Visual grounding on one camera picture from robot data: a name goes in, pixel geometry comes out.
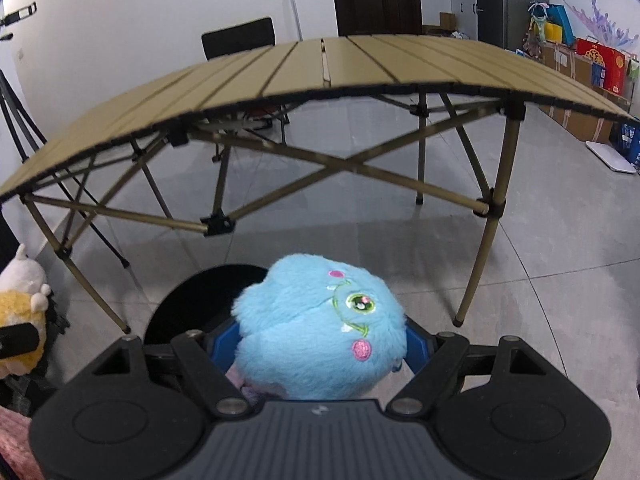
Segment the stuffed animal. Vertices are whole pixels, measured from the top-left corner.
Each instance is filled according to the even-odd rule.
[[[227,377],[243,392],[354,399],[406,354],[404,313],[385,283],[321,256],[279,260],[244,290],[232,314],[242,339]]]
[[[51,293],[46,281],[44,269],[27,257],[26,247],[21,244],[0,274],[0,326],[31,323],[38,330],[40,343],[33,352],[0,360],[0,379],[9,374],[28,374],[42,358],[47,338],[47,297]]]

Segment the white cabinet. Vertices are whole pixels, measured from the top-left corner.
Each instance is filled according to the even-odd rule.
[[[451,0],[456,15],[456,28],[472,40],[478,39],[478,0]]]

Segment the table leg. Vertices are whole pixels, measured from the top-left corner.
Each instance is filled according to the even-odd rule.
[[[45,238],[53,248],[56,255],[64,262],[64,264],[69,269],[69,271],[71,271],[75,279],[78,280],[78,283],[82,285],[82,288],[84,288],[84,290],[87,291],[89,296],[91,296],[94,299],[95,303],[98,304],[98,306],[104,311],[104,313],[107,316],[109,316],[109,318],[111,318],[111,320],[125,334],[130,333],[131,329],[129,325],[127,325],[125,321],[120,319],[120,317],[111,309],[111,307],[107,304],[107,302],[103,300],[103,298],[98,293],[98,291],[92,287],[91,283],[89,283],[89,281],[85,278],[84,274],[80,272],[80,269],[78,269],[78,267],[76,267],[76,264],[73,263],[73,261],[71,260],[71,257],[69,257],[68,251],[62,247],[62,245],[56,238],[56,235],[53,234],[53,231],[50,229],[49,225],[47,225],[47,222],[40,214],[40,211],[38,210],[36,205],[33,202],[25,202],[25,206],[27,206],[27,209],[31,213],[31,216],[35,220],[36,224],[38,225],[42,233],[45,235]]]
[[[231,146],[225,146],[220,155],[220,172],[216,184],[216,195],[213,199],[213,214],[222,209],[222,199],[225,195],[226,174],[229,170],[229,160],[231,159]]]
[[[465,321],[466,314],[469,311],[471,302],[473,301],[484,266],[489,258],[491,246],[494,243],[495,233],[498,230],[500,218],[504,213],[506,204],[507,189],[511,179],[511,171],[513,170],[513,160],[515,157],[516,146],[518,144],[518,134],[520,132],[520,123],[524,120],[525,106],[523,103],[507,104],[505,112],[507,115],[506,126],[504,128],[504,140],[502,142],[502,153],[500,154],[500,164],[498,165],[498,174],[495,179],[495,189],[492,190],[489,198],[489,212],[487,213],[486,226],[480,241],[478,256],[474,268],[469,277],[469,283],[466,286],[465,295],[462,298],[460,309],[453,319],[453,325],[460,327]]]
[[[427,117],[423,117],[423,111],[427,109],[427,94],[421,93],[418,98],[418,110],[420,111],[420,116],[418,120],[418,126],[420,128],[425,128],[427,126]],[[424,165],[426,159],[427,152],[427,140],[422,139],[418,143],[418,180],[420,182],[424,182]],[[415,198],[416,205],[422,205],[424,202],[422,193],[418,193]]]

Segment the floor tile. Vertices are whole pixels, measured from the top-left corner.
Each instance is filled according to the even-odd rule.
[[[607,414],[612,444],[598,478],[640,471],[640,262],[532,280],[569,378]]]
[[[142,287],[145,301],[159,303],[200,269],[178,233],[167,228],[113,219],[122,253]]]
[[[483,229],[484,221],[473,214],[359,224],[358,250],[362,265],[398,294],[466,287]],[[481,284],[524,278],[517,254],[498,230]]]
[[[538,298],[528,280],[478,288],[472,310],[461,328],[454,328],[451,317],[462,300],[463,290],[401,294],[398,300],[406,314],[425,330],[436,334],[454,331],[471,344],[497,345],[504,335],[517,335],[562,371],[562,361]],[[391,400],[412,378],[403,365],[397,374],[389,374],[367,394],[382,406]],[[486,378],[468,378],[465,387],[479,386]]]
[[[142,336],[151,317],[146,303],[112,303],[112,308]],[[93,302],[72,300],[61,304],[71,327],[54,343],[47,378],[54,384],[68,382],[74,375],[98,357],[114,341],[122,337],[120,329]]]
[[[307,253],[360,266],[356,233],[357,227],[354,224],[272,232],[237,232],[226,262],[269,267],[287,254]]]
[[[107,219],[97,218],[94,225],[117,247],[117,240]],[[57,233],[59,239],[62,238],[62,229],[61,226],[60,232]],[[74,244],[71,259],[107,303],[146,301],[138,290],[130,269],[124,269],[120,260],[93,230],[87,229]],[[44,248],[38,260],[43,265],[49,285],[59,300],[93,301],[66,265],[54,255],[50,246]]]
[[[490,182],[503,128],[500,117],[468,127]],[[444,138],[464,160],[457,136]],[[640,258],[640,238],[628,235],[640,214],[639,190],[640,177],[610,171],[583,142],[530,106],[502,225],[532,277]]]
[[[168,148],[150,163],[174,218],[199,222],[201,217],[211,214],[220,167],[212,163],[213,153],[213,146],[191,143],[175,148],[175,153]],[[223,202],[227,210],[244,202],[258,161],[252,154],[233,150]],[[113,206],[163,215],[142,174],[127,184],[113,200]],[[120,219],[111,219],[111,225],[145,299],[155,303],[196,272],[223,263],[230,241],[229,236],[205,238],[198,233]]]
[[[638,457],[638,434],[640,433],[640,410],[638,400],[633,404],[612,402],[609,399],[594,399],[607,414],[613,433],[609,451],[600,466],[596,480],[638,480],[640,458]]]
[[[306,162],[265,155],[255,172],[246,203],[318,170]],[[264,232],[355,222],[353,177],[339,174],[239,219],[236,232]]]
[[[380,156],[371,165],[417,178],[418,145],[412,144]],[[353,178],[359,222],[472,214],[469,209],[430,196],[424,197],[422,207],[416,207],[415,191],[364,176]],[[480,195],[476,183],[457,160],[453,150],[440,137],[427,140],[425,181],[471,198]]]

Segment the green embroidered eye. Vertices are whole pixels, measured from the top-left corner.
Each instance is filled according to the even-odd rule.
[[[363,314],[371,314],[376,309],[376,304],[366,294],[351,294],[346,304],[349,308]]]

